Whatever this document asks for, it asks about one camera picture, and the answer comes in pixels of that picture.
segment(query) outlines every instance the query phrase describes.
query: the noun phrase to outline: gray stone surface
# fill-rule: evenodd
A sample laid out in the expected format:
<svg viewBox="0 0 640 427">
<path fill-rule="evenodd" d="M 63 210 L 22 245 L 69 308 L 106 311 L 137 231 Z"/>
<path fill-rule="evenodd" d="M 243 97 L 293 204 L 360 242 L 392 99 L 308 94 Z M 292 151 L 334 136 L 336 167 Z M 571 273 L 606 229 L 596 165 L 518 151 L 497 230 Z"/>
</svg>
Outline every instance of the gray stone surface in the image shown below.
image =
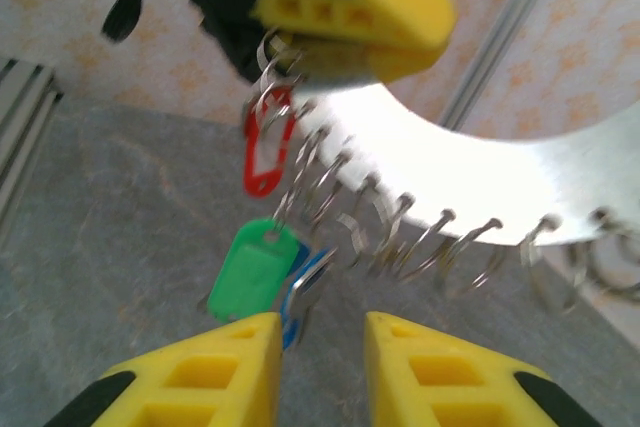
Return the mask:
<svg viewBox="0 0 640 427">
<path fill-rule="evenodd" d="M 278 197 L 243 194 L 242 159 L 235 128 L 62 102 L 0 258 L 0 426 L 41 425 L 109 366 L 217 326 L 197 304 L 234 232 Z M 487 254 L 469 249 L 457 271 Z M 590 307 L 540 311 L 515 257 L 462 299 L 443 298 L 432 281 L 337 271 L 304 343 L 285 354 L 279 425 L 369 425 L 370 310 L 538 365 L 604 425 L 640 425 L 640 356 Z"/>
</svg>

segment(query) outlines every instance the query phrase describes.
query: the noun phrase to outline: patterned wallpaper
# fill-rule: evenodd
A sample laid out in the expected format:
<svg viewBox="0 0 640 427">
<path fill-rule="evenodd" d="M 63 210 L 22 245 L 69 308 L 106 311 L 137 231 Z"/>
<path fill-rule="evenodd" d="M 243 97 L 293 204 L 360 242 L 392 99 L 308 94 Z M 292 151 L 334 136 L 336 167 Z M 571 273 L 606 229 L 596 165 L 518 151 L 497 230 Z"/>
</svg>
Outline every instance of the patterned wallpaper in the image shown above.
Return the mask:
<svg viewBox="0 0 640 427">
<path fill-rule="evenodd" d="M 456 1 L 449 51 L 391 86 L 431 120 L 505 2 Z M 146 0 L 138 27 L 118 45 L 99 35 L 112 2 L 0 0 L 0 53 L 54 65 L 62 87 L 78 95 L 238 121 L 248 87 L 201 33 L 188 0 Z M 535 137 L 592 123 L 640 97 L 639 51 L 640 0 L 541 0 L 465 130 Z"/>
</svg>

